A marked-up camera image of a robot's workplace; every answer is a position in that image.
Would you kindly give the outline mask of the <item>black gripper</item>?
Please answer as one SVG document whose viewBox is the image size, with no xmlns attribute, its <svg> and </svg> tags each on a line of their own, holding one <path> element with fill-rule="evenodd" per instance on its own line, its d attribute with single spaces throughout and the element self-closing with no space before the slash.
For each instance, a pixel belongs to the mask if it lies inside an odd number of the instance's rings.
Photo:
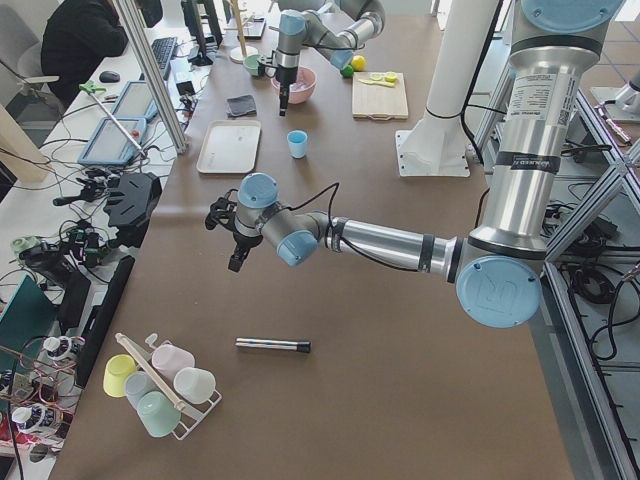
<svg viewBox="0 0 640 480">
<path fill-rule="evenodd" d="M 279 60 L 276 53 L 270 56 L 260 55 L 258 73 L 260 76 L 275 78 L 279 83 L 279 115 L 285 116 L 289 104 L 290 87 L 297 79 L 298 66 L 286 65 L 286 61 Z"/>
<path fill-rule="evenodd" d="M 204 225 L 207 230 L 214 230 L 217 226 L 222 226 L 233 234 L 237 245 L 229 259 L 228 269 L 239 272 L 249 255 L 249 249 L 258 246 L 262 242 L 262 236 L 241 233 L 235 225 L 238 202 L 230 199 L 233 192 L 237 192 L 237 189 L 228 190 L 210 205 L 209 213 L 204 219 Z"/>
</svg>

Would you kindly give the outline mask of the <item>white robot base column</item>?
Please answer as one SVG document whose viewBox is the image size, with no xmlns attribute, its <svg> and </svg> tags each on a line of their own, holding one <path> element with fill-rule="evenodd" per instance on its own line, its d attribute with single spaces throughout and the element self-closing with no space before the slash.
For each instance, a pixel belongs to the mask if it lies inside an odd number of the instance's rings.
<svg viewBox="0 0 640 480">
<path fill-rule="evenodd" d="M 484 44 L 493 35 L 500 3 L 457 0 L 451 5 L 424 116 L 410 130 L 396 132 L 403 177 L 467 177 L 469 139 L 461 115 Z"/>
</svg>

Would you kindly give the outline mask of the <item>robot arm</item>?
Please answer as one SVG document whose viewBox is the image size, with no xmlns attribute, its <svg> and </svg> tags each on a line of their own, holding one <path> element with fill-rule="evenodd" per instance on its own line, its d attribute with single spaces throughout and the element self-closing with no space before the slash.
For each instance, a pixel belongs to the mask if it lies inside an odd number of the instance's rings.
<svg viewBox="0 0 640 480">
<path fill-rule="evenodd" d="M 541 227 L 580 79 L 598 62 L 620 9 L 618 1 L 515 3 L 509 55 L 515 80 L 504 134 L 486 211 L 467 236 L 443 239 L 307 213 L 281 201 L 271 176 L 252 173 L 217 199 L 205 219 L 208 229 L 232 233 L 230 269 L 238 271 L 262 241 L 291 266 L 320 246 L 348 250 L 396 270 L 444 277 L 480 324 L 510 328 L 528 321 L 540 304 L 547 253 Z M 500 10 L 497 1 L 452 3 L 424 116 L 397 134 L 401 175 L 466 175 L 464 113 Z"/>
<path fill-rule="evenodd" d="M 290 87 L 298 75 L 301 49 L 312 47 L 331 65 L 342 70 L 352 60 L 354 51 L 381 34 L 385 9 L 377 0 L 336 1 L 334 5 L 354 23 L 334 33 L 325 25 L 320 9 L 326 1 L 280 1 L 278 43 L 268 56 L 259 58 L 259 71 L 272 73 L 279 83 L 279 114 L 284 116 L 290 104 Z"/>
</svg>

